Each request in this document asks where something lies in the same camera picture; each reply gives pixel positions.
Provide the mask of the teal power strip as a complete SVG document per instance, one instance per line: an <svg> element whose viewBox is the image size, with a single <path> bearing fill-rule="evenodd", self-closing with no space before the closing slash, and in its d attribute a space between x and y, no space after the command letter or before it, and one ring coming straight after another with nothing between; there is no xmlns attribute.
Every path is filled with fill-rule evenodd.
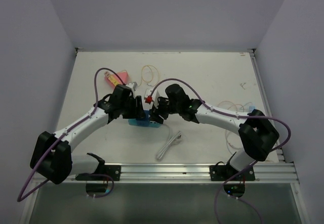
<svg viewBox="0 0 324 224"><path fill-rule="evenodd" d="M138 127L151 127L151 128L159 128L161 124L150 121L148 118L143 119L128 119L128 124L131 126L138 126Z"/></svg>

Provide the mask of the dark blue plug adapter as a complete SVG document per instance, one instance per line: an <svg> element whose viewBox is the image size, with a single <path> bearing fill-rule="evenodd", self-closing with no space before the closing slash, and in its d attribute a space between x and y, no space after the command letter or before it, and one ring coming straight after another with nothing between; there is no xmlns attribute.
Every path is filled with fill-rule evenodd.
<svg viewBox="0 0 324 224"><path fill-rule="evenodd" d="M136 119L137 125L140 127L149 127L149 110L144 110L145 117Z"/></svg>

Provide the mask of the white usb charger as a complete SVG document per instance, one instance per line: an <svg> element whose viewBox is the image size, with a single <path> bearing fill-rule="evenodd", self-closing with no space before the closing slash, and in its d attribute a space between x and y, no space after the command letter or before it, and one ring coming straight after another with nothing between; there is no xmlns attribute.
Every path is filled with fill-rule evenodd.
<svg viewBox="0 0 324 224"><path fill-rule="evenodd" d="M156 89L154 92L152 92L153 89L152 88L147 88L144 94L144 103L143 103L143 108L144 110L149 110L151 109L153 106L155 108L158 107L158 98L160 97L160 93L159 91ZM152 100L150 103L147 103L146 100L147 98L151 96Z"/></svg>

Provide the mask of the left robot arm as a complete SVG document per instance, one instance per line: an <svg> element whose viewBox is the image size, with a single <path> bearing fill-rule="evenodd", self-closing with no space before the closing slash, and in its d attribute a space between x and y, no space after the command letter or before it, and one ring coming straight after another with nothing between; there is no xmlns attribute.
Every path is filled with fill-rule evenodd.
<svg viewBox="0 0 324 224"><path fill-rule="evenodd" d="M134 96L137 84L130 82L117 85L94 104L78 121L58 130L38 136L30 161L30 167L53 182L60 184L70 175L86 175L99 180L107 174L105 161L93 154L73 156L72 152L88 136L120 116L124 119L144 118L141 96Z"/></svg>

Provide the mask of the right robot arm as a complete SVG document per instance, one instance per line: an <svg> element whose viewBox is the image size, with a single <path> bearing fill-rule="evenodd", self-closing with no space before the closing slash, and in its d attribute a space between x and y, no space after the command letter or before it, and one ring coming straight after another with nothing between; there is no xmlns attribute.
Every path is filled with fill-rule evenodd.
<svg viewBox="0 0 324 224"><path fill-rule="evenodd" d="M242 149L221 168L221 173L232 180L242 176L251 163L265 161L279 138L278 131L259 110L233 113L214 108L191 99L178 84L169 85L165 93L166 97L161 97L156 90L146 90L145 102L152 105L150 121L163 123L170 114L178 114L186 121L220 127L240 137Z"/></svg>

